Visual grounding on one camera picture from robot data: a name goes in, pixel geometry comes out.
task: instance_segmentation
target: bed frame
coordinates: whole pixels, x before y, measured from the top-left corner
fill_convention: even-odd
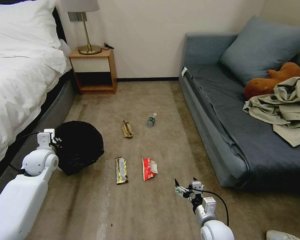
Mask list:
[[[0,0],[0,4],[14,4],[27,0]],[[56,9],[53,11],[57,25],[58,37],[66,42],[64,30]],[[58,84],[47,94],[47,99],[41,106],[41,112],[36,119],[27,126],[17,139],[31,132],[42,131],[44,128],[56,128],[67,116],[74,96],[75,78],[72,71],[60,77]],[[29,136],[23,141],[11,144],[4,159],[0,162],[0,193],[5,185],[14,179],[18,174],[9,164],[19,169],[22,166],[23,158],[37,147],[36,135]]]

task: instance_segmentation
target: carpet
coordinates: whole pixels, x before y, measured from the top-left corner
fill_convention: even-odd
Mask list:
[[[153,113],[158,116],[148,128]],[[123,138],[123,119],[131,139]],[[28,240],[199,240],[192,205],[174,192],[174,178],[187,186],[192,177],[224,198],[236,240],[262,240],[269,229],[300,238],[300,196],[219,186],[177,81],[120,82],[115,95],[78,95],[65,121],[72,120],[95,126],[105,153],[76,175],[53,173]],[[116,185],[114,159],[120,156],[127,160],[129,183]],[[159,174],[146,182],[142,158],[158,164]]]

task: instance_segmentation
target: sofa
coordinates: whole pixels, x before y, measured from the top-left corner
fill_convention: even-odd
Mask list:
[[[300,146],[242,110],[244,85],[220,63],[236,38],[187,33],[184,41],[179,83],[213,170],[223,187],[298,189]],[[300,53],[291,61],[300,66]]]

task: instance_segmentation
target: white sneaker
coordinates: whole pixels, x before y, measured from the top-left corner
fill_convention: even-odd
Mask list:
[[[267,240],[300,240],[300,238],[297,238],[289,233],[269,230],[267,231]]]

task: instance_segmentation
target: black garbage bag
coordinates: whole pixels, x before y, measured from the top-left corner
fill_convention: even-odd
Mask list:
[[[104,153],[103,139],[90,123],[71,121],[61,124],[55,131],[59,168],[72,175],[95,163]]]

